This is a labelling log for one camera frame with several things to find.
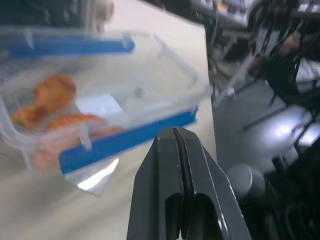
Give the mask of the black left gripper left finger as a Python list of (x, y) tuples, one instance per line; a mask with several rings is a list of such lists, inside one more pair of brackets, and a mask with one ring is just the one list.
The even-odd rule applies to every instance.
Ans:
[(192, 192), (184, 128), (153, 141), (134, 179), (126, 240), (178, 240)]

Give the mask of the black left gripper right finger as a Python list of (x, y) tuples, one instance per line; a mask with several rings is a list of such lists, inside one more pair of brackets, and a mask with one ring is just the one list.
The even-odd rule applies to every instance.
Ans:
[(175, 130), (184, 183), (183, 240), (252, 240), (227, 175), (197, 135)]

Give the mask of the clear food container blue clips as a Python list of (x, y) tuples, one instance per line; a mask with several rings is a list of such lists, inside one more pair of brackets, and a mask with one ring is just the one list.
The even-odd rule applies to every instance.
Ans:
[[(26, 128), (11, 116), (34, 101), (34, 89), (55, 74), (75, 80), (76, 96), (38, 126)], [(207, 80), (159, 37), (132, 31), (89, 33), (74, 29), (0, 27), (0, 137), (19, 150), (36, 176), (62, 176), (97, 195), (123, 152), (152, 140), (163, 129), (196, 119), (212, 93)], [(92, 137), (100, 122), (46, 132), (53, 120), (92, 114), (125, 131)], [(34, 155), (78, 140), (59, 156), (59, 169), (36, 169)]]

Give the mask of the orange fried food piece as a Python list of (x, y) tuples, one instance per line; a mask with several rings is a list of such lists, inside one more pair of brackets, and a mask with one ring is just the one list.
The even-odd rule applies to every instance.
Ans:
[(92, 128), (89, 132), (94, 138), (102, 138), (118, 133), (122, 133), (125, 129), (121, 126), (109, 126), (101, 117), (94, 114), (73, 113), (63, 115), (50, 122), (46, 128), (46, 132), (55, 131), (58, 129), (79, 126), (98, 121), (99, 124)]
[(79, 141), (74, 139), (38, 151), (32, 159), (35, 168), (40, 171), (58, 170), (60, 168), (60, 154), (78, 143)]

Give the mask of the black toaster oven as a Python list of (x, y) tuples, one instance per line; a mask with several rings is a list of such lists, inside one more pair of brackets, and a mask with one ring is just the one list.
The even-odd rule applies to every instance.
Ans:
[(97, 5), (98, 0), (0, 0), (0, 26), (85, 29)]

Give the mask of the grey round knob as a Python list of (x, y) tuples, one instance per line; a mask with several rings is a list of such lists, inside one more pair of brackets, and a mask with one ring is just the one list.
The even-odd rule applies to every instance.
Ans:
[(264, 196), (264, 176), (247, 164), (237, 164), (227, 171), (227, 177), (239, 202), (255, 201)]

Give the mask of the silver metal rod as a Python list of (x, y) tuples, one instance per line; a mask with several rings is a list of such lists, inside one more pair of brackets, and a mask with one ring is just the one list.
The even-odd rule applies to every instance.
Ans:
[(251, 65), (255, 60), (256, 60), (256, 57), (253, 55), (249, 55), (245, 58), (243, 63), (237, 68), (235, 73), (229, 79), (225, 88), (223, 88), (215, 97), (215, 100), (212, 103), (214, 108), (217, 108), (221, 104), (221, 102), (224, 100), (225, 97), (228, 96), (228, 93), (230, 92), (231, 89), (234, 88), (235, 84), (238, 81), (243, 80), (245, 78), (245, 76), (247, 75), (248, 69), (251, 67)]

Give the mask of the orange fried chicken drumstick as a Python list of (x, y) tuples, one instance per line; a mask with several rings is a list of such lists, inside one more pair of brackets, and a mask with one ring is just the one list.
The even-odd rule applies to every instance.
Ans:
[(63, 73), (50, 76), (33, 90), (33, 103), (22, 107), (11, 116), (14, 124), (25, 128), (37, 127), (50, 114), (53, 114), (75, 98), (75, 80)]

